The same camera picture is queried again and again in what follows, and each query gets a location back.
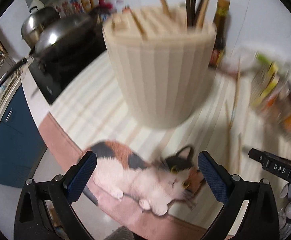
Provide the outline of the dark soy sauce bottle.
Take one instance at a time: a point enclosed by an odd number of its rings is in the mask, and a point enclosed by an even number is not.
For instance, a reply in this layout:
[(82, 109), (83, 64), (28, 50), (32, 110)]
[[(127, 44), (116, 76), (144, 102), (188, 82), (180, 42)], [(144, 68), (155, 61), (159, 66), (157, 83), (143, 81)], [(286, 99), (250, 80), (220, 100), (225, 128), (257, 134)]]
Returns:
[(225, 50), (225, 29), (229, 13), (230, 0), (218, 0), (213, 23), (216, 26), (216, 40), (214, 42), (209, 66), (217, 68)]

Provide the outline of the patterned wooden chopstick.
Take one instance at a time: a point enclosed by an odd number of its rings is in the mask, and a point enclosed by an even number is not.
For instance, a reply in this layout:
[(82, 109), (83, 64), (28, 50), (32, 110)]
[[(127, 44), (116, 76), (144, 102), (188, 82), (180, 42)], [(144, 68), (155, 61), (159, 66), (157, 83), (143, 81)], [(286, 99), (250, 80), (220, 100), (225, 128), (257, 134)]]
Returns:
[(238, 72), (236, 76), (236, 87), (235, 87), (235, 97), (233, 100), (233, 107), (231, 112), (229, 128), (231, 129), (235, 120), (236, 109), (238, 105), (239, 90), (240, 90), (240, 79), (241, 79), (241, 59), (238, 60)]

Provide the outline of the stainless steel stock pot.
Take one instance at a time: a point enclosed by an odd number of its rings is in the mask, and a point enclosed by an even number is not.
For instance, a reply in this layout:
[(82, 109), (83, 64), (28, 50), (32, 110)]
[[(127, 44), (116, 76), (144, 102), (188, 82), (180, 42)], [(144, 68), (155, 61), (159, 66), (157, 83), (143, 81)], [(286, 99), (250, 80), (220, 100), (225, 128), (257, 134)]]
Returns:
[(37, 6), (34, 6), (29, 12), (30, 16), (22, 24), (21, 36), (30, 49), (33, 49), (41, 33), (53, 22), (59, 20), (60, 15), (53, 7), (44, 7), (39, 10)]

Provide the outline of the black induction cooktop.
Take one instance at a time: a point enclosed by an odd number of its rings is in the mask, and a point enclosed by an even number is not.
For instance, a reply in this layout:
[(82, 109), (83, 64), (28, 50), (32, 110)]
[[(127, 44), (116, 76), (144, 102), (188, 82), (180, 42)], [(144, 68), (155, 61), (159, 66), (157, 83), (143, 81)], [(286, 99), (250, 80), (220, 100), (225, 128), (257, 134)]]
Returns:
[(35, 59), (29, 70), (39, 91), (51, 105), (72, 80), (104, 51), (106, 45), (99, 25), (77, 43), (50, 54), (49, 59)]

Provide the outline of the thin wooden chopstick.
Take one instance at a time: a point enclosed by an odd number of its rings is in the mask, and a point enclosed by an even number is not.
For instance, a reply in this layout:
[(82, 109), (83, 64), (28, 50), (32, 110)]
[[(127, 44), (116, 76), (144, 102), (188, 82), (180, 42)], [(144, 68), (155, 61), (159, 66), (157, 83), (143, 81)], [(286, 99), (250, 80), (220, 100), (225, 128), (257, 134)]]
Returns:
[(195, 22), (196, 28), (202, 28), (205, 20), (205, 15), (207, 11), (207, 6), (209, 5), (210, 0), (202, 0), (201, 6), (199, 7), (199, 15)]

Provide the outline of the beige ribbed utensil holder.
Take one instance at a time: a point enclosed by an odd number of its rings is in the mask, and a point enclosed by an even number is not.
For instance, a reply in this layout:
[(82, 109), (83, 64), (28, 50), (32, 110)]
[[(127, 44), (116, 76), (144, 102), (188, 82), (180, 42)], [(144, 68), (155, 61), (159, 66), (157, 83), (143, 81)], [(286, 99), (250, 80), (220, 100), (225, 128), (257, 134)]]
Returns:
[(103, 23), (110, 62), (132, 116), (151, 128), (184, 122), (198, 106), (216, 28), (186, 25), (186, 11), (160, 7), (117, 12)]

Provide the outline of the striped cat print mat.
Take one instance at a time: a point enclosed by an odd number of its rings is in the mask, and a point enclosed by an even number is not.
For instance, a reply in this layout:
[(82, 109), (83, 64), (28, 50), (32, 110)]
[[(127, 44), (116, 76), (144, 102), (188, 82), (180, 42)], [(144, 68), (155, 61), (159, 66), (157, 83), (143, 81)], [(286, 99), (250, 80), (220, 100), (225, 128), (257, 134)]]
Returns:
[[(239, 175), (249, 181), (268, 178), (275, 196), (284, 180), (262, 170), (248, 157), (257, 148), (291, 159), (291, 140), (277, 133), (249, 108), (250, 79), (241, 79), (235, 122), (231, 128), (231, 170), (237, 173), (238, 135), (242, 135)], [(41, 121), (39, 132), (63, 170), (68, 170), (84, 150), (100, 141), (125, 144), (143, 160), (152, 162), (191, 144), (196, 152), (206, 150), (217, 163), (226, 167), (225, 101), (231, 112), (235, 82), (225, 75), (209, 71), (207, 87), (201, 94), (207, 99), (185, 122), (175, 128), (151, 129), (140, 125), (128, 111), (113, 67), (106, 54), (81, 72), (51, 106)], [(174, 203), (167, 215), (158, 217), (143, 212), (131, 198), (115, 200), (93, 182), (88, 185), (98, 206), (120, 224), (147, 239), (198, 239), (210, 226), (222, 204), (208, 186), (196, 196), (196, 206)]]

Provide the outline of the blue kitchen cabinet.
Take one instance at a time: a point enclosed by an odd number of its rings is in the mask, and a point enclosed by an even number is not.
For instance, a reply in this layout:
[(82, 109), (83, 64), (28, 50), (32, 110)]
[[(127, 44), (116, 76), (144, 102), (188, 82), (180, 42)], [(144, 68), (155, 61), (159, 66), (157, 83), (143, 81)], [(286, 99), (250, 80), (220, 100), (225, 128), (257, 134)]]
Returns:
[(0, 120), (0, 184), (22, 188), (46, 149), (19, 87)]

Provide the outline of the clear acrylic condiment organizer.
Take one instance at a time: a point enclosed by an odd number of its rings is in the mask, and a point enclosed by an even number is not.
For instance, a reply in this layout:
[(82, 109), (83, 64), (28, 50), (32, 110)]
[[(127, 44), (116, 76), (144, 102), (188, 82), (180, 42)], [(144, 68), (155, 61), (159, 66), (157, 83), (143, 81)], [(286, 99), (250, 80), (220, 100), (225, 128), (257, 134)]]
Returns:
[(291, 64), (256, 52), (250, 107), (277, 133), (291, 140)]

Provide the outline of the steel wok with lid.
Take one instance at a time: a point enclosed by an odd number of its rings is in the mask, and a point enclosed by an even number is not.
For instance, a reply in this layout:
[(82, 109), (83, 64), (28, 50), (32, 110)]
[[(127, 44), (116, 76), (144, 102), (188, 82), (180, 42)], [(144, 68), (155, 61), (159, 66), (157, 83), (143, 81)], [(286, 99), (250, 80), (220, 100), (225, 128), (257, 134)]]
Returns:
[(40, 35), (28, 57), (14, 64), (0, 79), (0, 87), (29, 59), (43, 72), (58, 78), (70, 69), (79, 71), (106, 50), (102, 25), (90, 14), (75, 14), (49, 25)]

